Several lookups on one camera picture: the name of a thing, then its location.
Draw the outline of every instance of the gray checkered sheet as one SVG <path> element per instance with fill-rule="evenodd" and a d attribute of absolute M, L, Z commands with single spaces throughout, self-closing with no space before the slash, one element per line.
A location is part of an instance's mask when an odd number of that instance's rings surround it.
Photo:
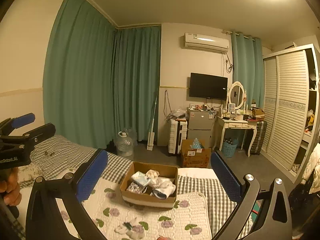
<path fill-rule="evenodd" d="M 34 164 L 40 167 L 44 178 L 48 180 L 56 178 L 58 174 L 68 168 L 78 168 L 81 163 L 88 161 L 95 151 L 94 148 L 72 143 L 63 136 L 56 135 L 39 143 L 30 158 Z M 108 153 L 108 165 L 101 177 L 115 183 L 121 183 L 131 163 L 132 161 L 128 159 Z M 21 187 L 32 184 L 33 181 L 20 183 Z M 208 200 L 208 215 L 214 236 L 236 207 L 236 203 L 229 200 L 217 179 L 178 177 L 178 194 L 195 191 L 203 193 Z M 239 237 L 246 236 L 251 227 L 252 219 L 249 218 Z"/>

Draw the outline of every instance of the hand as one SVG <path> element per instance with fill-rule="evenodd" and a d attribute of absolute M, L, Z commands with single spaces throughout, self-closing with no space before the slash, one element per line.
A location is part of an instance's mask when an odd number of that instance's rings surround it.
<path fill-rule="evenodd" d="M 7 192 L 4 195 L 4 203 L 10 206 L 17 206 L 21 201 L 20 185 L 18 183 L 18 168 L 12 168 L 7 181 L 0 181 L 0 193 Z"/>

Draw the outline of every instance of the teal curtain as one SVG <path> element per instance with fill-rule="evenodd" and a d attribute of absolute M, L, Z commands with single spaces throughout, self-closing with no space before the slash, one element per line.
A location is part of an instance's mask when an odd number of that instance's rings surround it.
<path fill-rule="evenodd" d="M 233 50 L 233 81 L 239 81 L 247 90 L 246 104 L 251 106 L 252 99 L 258 107 L 263 107 L 265 77 L 261 40 L 244 38 L 243 34 L 231 34 Z"/>
<path fill-rule="evenodd" d="M 138 140 L 148 139 L 159 88 L 160 46 L 161 26 L 119 30 L 115 38 L 115 129 L 132 127 Z"/>
<path fill-rule="evenodd" d="M 45 122 L 56 134 L 95 148 L 105 148 L 123 128 L 147 139 L 160 43 L 160 26 L 116 30 L 86 0 L 64 0 L 45 60 Z"/>
<path fill-rule="evenodd" d="M 86 0 L 64 0 L 45 60 L 45 122 L 56 134 L 105 148 L 113 138 L 112 56 L 116 29 Z"/>

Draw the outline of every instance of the white suitcase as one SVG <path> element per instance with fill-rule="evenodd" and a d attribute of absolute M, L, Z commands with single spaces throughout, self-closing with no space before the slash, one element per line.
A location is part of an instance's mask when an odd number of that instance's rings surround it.
<path fill-rule="evenodd" d="M 171 119 L 170 137 L 168 142 L 168 152 L 179 154 L 182 140 L 187 138 L 187 122 L 176 121 Z"/>

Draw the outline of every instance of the blue foam pad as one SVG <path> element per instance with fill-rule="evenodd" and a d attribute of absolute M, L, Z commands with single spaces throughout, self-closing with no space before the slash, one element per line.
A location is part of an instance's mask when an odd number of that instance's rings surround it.
<path fill-rule="evenodd" d="M 22 126 L 25 126 L 27 124 L 34 122 L 35 119 L 36 119 L 36 117 L 33 113 L 25 114 L 23 116 L 20 116 L 20 117 L 13 119 L 11 126 L 12 126 L 12 128 L 17 129 L 17 128 L 20 128 Z"/>
<path fill-rule="evenodd" d="M 239 203 L 242 199 L 242 185 L 217 152 L 213 151 L 211 153 L 210 162 L 229 199 Z"/>
<path fill-rule="evenodd" d="M 108 153 L 102 150 L 77 183 L 76 197 L 79 202 L 89 198 L 107 164 Z"/>

